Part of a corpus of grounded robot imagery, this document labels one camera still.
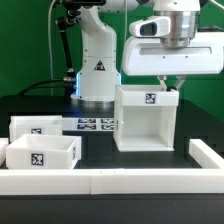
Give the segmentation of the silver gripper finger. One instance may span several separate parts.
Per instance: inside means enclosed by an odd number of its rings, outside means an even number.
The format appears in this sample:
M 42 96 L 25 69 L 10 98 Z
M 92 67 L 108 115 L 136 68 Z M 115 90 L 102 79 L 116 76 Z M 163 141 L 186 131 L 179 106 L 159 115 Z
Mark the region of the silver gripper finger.
M 167 76 L 166 75 L 159 75 L 157 76 L 157 79 L 162 87 L 162 90 L 163 91 L 167 91 L 167 85 L 166 85 L 166 79 L 167 79 Z
M 179 90 L 185 83 L 186 76 L 185 75 L 177 75 L 176 78 L 177 78 L 177 80 L 176 80 L 174 87 L 176 90 Z

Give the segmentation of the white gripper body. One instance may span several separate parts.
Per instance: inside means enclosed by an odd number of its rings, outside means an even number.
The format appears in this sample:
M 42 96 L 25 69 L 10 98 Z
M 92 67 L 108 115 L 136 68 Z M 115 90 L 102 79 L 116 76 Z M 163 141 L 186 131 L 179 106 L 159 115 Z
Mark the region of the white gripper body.
M 122 68 L 132 76 L 218 74 L 224 68 L 224 35 L 197 35 L 183 48 L 164 47 L 159 38 L 130 37 Z

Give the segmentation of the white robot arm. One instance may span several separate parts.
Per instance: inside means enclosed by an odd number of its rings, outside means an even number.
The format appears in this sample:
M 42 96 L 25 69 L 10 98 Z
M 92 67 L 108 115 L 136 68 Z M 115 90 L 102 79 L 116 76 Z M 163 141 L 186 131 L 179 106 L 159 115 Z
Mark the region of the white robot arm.
M 224 69 L 224 33 L 198 29 L 200 0 L 106 0 L 81 8 L 83 63 L 74 98 L 84 103 L 112 102 L 121 83 L 116 69 L 117 36 L 99 19 L 143 5 L 153 15 L 130 24 L 122 69 L 132 76 L 218 74 Z

